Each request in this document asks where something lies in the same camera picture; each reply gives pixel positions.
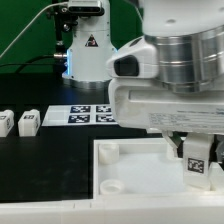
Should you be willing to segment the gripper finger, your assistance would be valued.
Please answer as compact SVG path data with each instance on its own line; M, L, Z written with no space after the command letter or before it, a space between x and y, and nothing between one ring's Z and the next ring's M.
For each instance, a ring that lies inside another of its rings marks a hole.
M224 136L216 135L216 143L217 162L221 164L224 161Z

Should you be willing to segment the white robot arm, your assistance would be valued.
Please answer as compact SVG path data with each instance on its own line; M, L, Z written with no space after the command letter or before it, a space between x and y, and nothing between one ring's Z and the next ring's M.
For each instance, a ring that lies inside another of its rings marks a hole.
M109 0L68 0L79 31L67 81L104 82L114 120L160 132L188 162L223 163L224 0L126 0L142 34L120 49L109 38Z

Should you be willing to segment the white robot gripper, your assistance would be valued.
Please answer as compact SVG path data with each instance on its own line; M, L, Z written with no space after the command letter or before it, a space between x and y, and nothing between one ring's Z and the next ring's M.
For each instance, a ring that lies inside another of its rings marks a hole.
M108 88L115 121L121 127L163 131L175 157L182 156L177 132L224 134L224 79L210 91L175 94L154 80L114 78Z

